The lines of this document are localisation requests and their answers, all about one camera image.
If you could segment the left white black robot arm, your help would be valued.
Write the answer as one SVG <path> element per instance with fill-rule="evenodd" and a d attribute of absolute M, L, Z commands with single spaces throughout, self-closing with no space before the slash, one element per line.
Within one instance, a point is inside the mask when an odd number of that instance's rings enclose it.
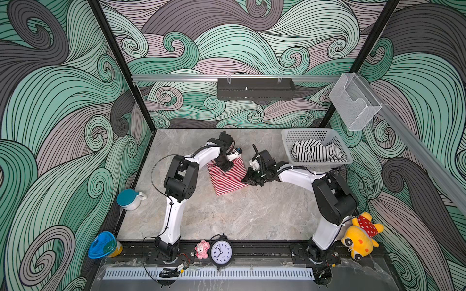
<path fill-rule="evenodd" d="M 197 187 L 199 170 L 211 161 L 217 162 L 223 172 L 231 170 L 234 163 L 228 156 L 233 147 L 234 138 L 221 132 L 218 138 L 209 139 L 189 155 L 167 156 L 172 160 L 163 181 L 164 191 L 159 191 L 166 198 L 166 212 L 163 228 L 154 239 L 158 257 L 163 261 L 175 261 L 178 257 L 182 216 L 187 200 Z"/>

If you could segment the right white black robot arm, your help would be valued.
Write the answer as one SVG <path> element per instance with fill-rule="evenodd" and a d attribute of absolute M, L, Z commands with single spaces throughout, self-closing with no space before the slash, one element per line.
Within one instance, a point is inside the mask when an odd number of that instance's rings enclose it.
<path fill-rule="evenodd" d="M 305 166 L 276 162 L 267 150 L 255 151 L 241 181 L 261 187 L 276 181 L 313 192 L 320 213 L 318 227 L 308 243 L 308 253 L 314 261 L 321 261 L 331 250 L 343 225 L 353 217 L 358 206 L 357 199 L 339 171 L 313 173 Z"/>

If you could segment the red white striped tank top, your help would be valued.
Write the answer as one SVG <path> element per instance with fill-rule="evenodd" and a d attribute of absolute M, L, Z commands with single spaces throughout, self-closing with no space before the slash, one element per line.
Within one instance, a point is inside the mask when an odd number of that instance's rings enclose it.
<path fill-rule="evenodd" d="M 215 166 L 214 161 L 210 161 L 207 164 L 211 183 L 217 196 L 228 194 L 248 186 L 242 182 L 247 172 L 242 157 L 239 156 L 233 160 L 233 163 L 233 168 L 227 172 Z"/>

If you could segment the black white striped tank top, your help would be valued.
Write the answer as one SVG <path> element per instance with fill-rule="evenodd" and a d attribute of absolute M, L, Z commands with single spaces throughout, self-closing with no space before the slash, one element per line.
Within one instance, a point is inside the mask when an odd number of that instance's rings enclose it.
<path fill-rule="evenodd" d="M 346 156 L 335 144 L 324 145 L 316 139 L 296 141 L 291 148 L 291 156 L 297 162 L 345 162 Z"/>

